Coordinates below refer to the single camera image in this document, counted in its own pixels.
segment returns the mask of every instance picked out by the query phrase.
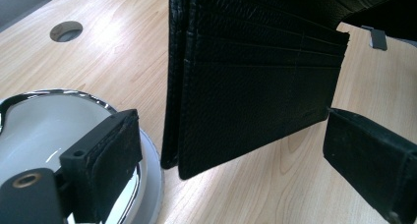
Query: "black leather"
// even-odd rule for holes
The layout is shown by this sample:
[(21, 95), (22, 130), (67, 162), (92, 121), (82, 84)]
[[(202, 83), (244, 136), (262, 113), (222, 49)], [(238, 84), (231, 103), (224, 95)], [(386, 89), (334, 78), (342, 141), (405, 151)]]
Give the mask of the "black leather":
[(170, 0), (161, 166), (182, 179), (325, 120), (349, 35), (387, 0)]
[(417, 145), (348, 111), (331, 109), (325, 158), (389, 223), (417, 216)]
[(60, 155), (76, 222), (105, 223), (143, 158), (138, 119), (136, 109), (108, 116)]

